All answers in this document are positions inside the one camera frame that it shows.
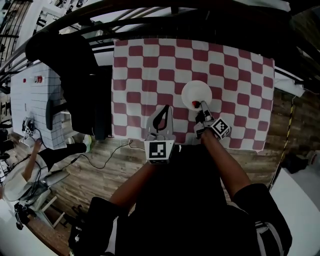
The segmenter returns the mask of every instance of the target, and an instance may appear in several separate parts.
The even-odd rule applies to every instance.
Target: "black pants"
[[[39,156],[42,157],[43,161],[45,161],[48,170],[54,166],[55,163],[60,162],[61,160],[67,158],[68,156],[84,153],[87,150],[87,146],[84,143],[75,143],[68,144],[65,148],[61,149],[51,149],[46,148],[45,150],[38,153]]]

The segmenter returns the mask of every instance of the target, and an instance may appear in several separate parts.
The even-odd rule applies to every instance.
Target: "black chair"
[[[53,115],[68,109],[72,129],[104,140],[111,129],[112,66],[99,67],[95,55],[81,35],[41,31],[25,48],[26,58],[40,60],[54,70],[61,80],[66,103],[46,105],[46,127],[53,128]]]

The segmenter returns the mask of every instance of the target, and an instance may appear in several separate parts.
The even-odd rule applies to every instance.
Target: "wooden floor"
[[[229,150],[253,183],[268,185],[274,175],[286,142],[292,99],[290,94],[277,89],[274,91],[271,124],[263,151],[257,154],[254,151]],[[320,150],[319,98],[305,92],[302,98],[294,99],[294,106],[287,151],[306,155],[309,150]],[[118,139],[94,142],[92,151],[86,155],[94,165],[101,167],[117,147],[127,143],[127,140]],[[135,141],[131,146],[143,147],[143,143]],[[22,144],[16,145],[13,152],[18,160],[27,153],[28,149]],[[66,158],[58,167],[65,167],[74,158]],[[109,199],[145,161],[144,151],[128,146],[119,148],[103,169],[92,167],[86,158],[81,157],[66,168],[70,176],[54,186],[53,195],[58,197],[54,205],[74,216],[72,206],[82,205],[86,210],[92,197]]]

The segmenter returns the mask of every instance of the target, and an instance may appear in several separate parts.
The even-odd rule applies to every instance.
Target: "sneaker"
[[[90,135],[86,134],[83,138],[83,143],[86,145],[86,153],[90,152],[91,149],[91,143],[92,143],[92,138]]]

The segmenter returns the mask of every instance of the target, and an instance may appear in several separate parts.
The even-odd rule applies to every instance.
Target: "person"
[[[47,176],[55,163],[77,153],[90,151],[92,138],[85,135],[83,143],[67,144],[66,148],[41,149],[41,139],[36,140],[32,154],[22,162],[18,163],[8,174],[0,187],[0,199],[6,201],[19,200],[33,186],[34,182],[41,181]]]
[[[200,145],[176,146],[169,164],[143,165],[109,201],[94,197],[78,238],[75,256],[277,256],[292,244],[267,187],[251,184],[210,129]]]

